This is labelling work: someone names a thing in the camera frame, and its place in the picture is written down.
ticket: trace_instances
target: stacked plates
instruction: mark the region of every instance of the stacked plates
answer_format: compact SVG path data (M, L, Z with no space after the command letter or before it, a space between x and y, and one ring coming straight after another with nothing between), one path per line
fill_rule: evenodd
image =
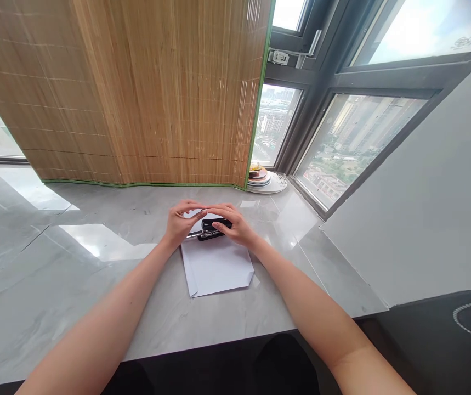
M283 176L266 170L258 163L250 165L248 173L248 192L272 194L281 192L288 185Z
M270 184L270 174L261 165L250 166L250 172L248 174L248 186L260 188Z

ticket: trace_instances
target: gray marble desk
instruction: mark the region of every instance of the gray marble desk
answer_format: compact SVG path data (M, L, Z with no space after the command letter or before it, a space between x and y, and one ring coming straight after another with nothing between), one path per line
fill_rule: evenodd
M232 202L353 317L386 310L291 186L273 196L234 188L45 186L28 167L0 166L0 383L24 379L140 262L160 241L167 210L182 198ZM126 359L294 329L277 288L255 258L254 268L248 288L190 298L176 251Z

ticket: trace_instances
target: stapler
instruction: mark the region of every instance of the stapler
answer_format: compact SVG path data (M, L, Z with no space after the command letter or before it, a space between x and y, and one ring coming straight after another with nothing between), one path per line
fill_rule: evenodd
M202 220L202 230L198 230L197 232L191 232L186 239L198 238L199 241L214 239L216 237L224 236L219 230L216 230L213 227L214 222L220 222L224 224L227 228L231 229L231 222L224 218L210 218L210 219L203 219Z

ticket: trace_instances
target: bamboo roll-up curtain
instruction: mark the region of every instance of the bamboo roll-up curtain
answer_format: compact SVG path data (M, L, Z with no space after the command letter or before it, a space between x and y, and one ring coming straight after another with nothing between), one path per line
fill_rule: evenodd
M43 180L245 186L272 0L0 0L0 117Z

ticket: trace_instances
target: hand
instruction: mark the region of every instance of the hand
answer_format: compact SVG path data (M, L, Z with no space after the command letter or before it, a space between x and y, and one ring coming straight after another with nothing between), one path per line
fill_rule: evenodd
M184 218L185 212L189 213L190 210L198 208L204 210L206 206L191 199L181 200L175 207L170 208L166 234L162 240L167 240L173 247L177 248L190 233L193 225L206 216L206 211L200 211L191 218Z
M214 222L212 225L237 244L251 250L251 247L260 239L260 236L248 225L242 214L231 203L208 206L206 211L226 218L232 223L231 229L220 222Z

